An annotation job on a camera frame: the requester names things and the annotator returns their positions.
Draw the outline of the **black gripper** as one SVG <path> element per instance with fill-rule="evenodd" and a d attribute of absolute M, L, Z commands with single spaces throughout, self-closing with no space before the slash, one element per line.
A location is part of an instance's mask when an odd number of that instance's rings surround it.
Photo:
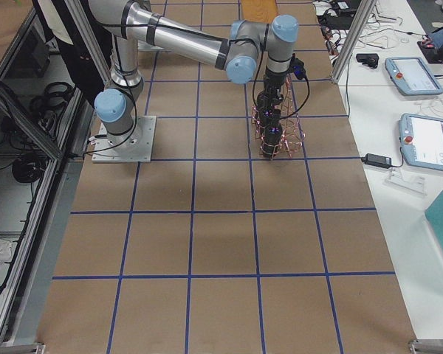
<path fill-rule="evenodd" d="M 273 72 L 266 69 L 264 73 L 263 94 L 268 102 L 282 102 L 282 87 L 286 82 L 287 72 Z"/>

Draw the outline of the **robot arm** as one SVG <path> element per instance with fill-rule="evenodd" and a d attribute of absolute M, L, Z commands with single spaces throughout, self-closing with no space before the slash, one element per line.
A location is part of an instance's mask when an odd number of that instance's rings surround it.
<path fill-rule="evenodd" d="M 301 67 L 293 53 L 298 39 L 295 17 L 278 15 L 270 24 L 237 21 L 229 38 L 218 38 L 152 13 L 137 1 L 90 1 L 89 9 L 96 22 L 112 35 L 114 87 L 141 88 L 142 77 L 137 69 L 139 41 L 224 70 L 229 81 L 236 84 L 251 81 L 256 75 L 258 56 L 267 54 L 264 87 L 255 99 L 255 118 L 263 153 L 275 154 L 283 134 L 281 89 L 287 75 L 297 73 Z"/>

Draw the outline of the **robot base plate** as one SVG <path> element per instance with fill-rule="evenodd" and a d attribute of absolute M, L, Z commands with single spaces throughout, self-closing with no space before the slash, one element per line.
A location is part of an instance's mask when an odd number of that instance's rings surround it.
<path fill-rule="evenodd" d="M 156 130 L 156 116 L 138 116 L 136 128 L 122 136 L 107 134 L 106 127 L 100 124 L 95 140 L 95 151 L 92 154 L 94 163 L 132 163 L 150 162 Z"/>

